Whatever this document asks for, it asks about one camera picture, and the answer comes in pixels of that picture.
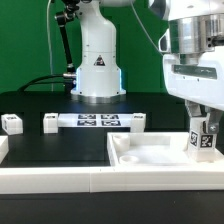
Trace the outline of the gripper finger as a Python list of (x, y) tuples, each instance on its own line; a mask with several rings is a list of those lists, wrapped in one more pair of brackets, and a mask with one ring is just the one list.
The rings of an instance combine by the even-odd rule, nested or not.
[(198, 103), (186, 100), (185, 107), (189, 116), (190, 126), (199, 127), (202, 123), (201, 108)]
[(217, 109), (211, 109), (206, 116), (206, 131), (209, 134), (217, 134), (219, 132), (219, 122), (223, 112)]

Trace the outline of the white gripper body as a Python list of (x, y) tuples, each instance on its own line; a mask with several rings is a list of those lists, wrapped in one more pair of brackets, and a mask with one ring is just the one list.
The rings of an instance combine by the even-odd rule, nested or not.
[(170, 95), (224, 111), (224, 53), (203, 53), (197, 64), (165, 54), (163, 74)]

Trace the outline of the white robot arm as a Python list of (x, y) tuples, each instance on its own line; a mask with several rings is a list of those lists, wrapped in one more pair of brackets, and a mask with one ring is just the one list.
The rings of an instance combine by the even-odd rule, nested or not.
[[(102, 6), (128, 6), (135, 0), (81, 0), (82, 63), (74, 96), (105, 102), (124, 93), (116, 65), (116, 28)], [(215, 134), (224, 113), (224, 0), (148, 0), (148, 8), (168, 22), (159, 39), (169, 94), (186, 101), (191, 117), (206, 107), (206, 133)]]

